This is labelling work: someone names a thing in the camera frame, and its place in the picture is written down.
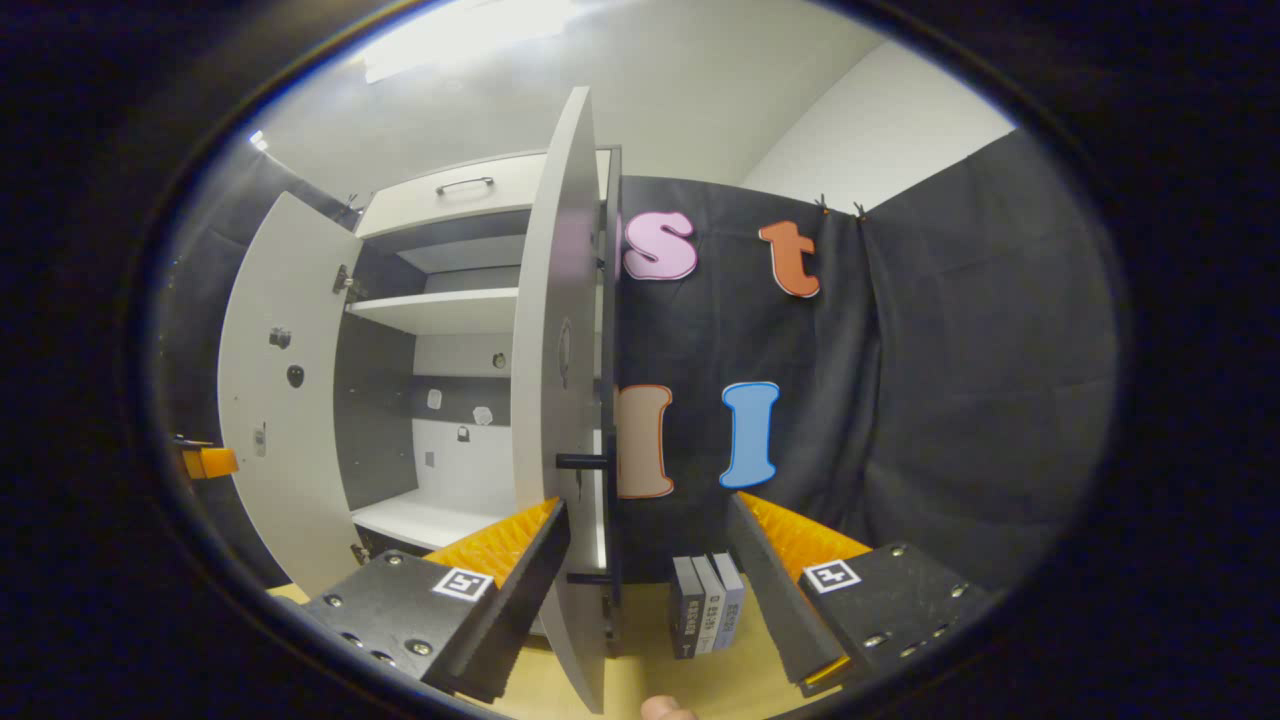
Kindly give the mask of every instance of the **stack of books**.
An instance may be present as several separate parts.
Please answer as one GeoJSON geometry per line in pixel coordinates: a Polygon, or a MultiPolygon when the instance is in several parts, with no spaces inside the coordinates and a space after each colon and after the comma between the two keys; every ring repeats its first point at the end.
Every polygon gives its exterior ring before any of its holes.
{"type": "Polygon", "coordinates": [[[668,624],[676,659],[724,650],[733,643],[746,588],[727,552],[672,557],[668,624]]]}

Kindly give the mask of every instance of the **door handle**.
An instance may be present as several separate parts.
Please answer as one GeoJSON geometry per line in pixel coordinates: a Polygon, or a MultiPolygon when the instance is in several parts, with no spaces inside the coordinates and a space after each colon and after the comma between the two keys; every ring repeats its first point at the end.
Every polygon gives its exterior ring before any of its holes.
{"type": "Polygon", "coordinates": [[[489,176],[485,176],[483,178],[471,178],[471,179],[465,179],[465,181],[445,183],[445,184],[442,184],[440,187],[435,188],[435,193],[436,195],[444,195],[444,188],[445,187],[453,187],[456,184],[466,184],[468,182],[483,182],[485,184],[493,184],[493,178],[489,177],[489,176]]]}

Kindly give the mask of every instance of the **cabinet door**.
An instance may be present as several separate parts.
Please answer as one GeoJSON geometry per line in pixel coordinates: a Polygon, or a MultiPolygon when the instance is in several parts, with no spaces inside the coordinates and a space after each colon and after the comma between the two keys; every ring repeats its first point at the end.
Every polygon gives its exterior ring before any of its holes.
{"type": "Polygon", "coordinates": [[[595,247],[599,218],[589,88],[570,94],[538,195],[520,269],[511,436],[520,507],[561,497],[568,506],[568,556],[543,603],[547,639],[591,712],[603,712],[604,629],[600,588],[568,584],[568,571],[596,568],[595,484],[558,470],[559,452],[593,450],[595,247]]]}
{"type": "Polygon", "coordinates": [[[339,265],[355,270],[360,246],[282,193],[236,275],[218,348],[218,414],[239,460],[236,491],[271,556],[312,597],[358,566],[333,425],[347,291],[333,288],[339,265]]]}

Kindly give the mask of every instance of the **cabinet drawer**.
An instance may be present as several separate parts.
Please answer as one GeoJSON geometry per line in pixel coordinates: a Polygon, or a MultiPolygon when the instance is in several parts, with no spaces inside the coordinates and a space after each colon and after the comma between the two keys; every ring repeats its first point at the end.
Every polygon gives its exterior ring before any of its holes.
{"type": "MultiPolygon", "coordinates": [[[[360,238],[396,229],[509,210],[534,204],[543,177],[545,154],[518,155],[451,168],[402,182],[374,193],[356,228],[360,238]],[[485,182],[483,178],[492,178],[485,182]]],[[[596,181],[604,200],[609,178],[609,151],[595,152],[596,181]]]]}

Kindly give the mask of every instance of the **letter s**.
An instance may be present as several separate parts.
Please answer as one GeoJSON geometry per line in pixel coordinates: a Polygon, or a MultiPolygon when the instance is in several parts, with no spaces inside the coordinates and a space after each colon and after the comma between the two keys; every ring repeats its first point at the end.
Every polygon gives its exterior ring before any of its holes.
{"type": "Polygon", "coordinates": [[[682,213],[641,213],[625,234],[632,249],[622,255],[622,266],[637,281],[675,281],[698,266],[698,251],[684,240],[694,234],[694,224],[682,213]]]}

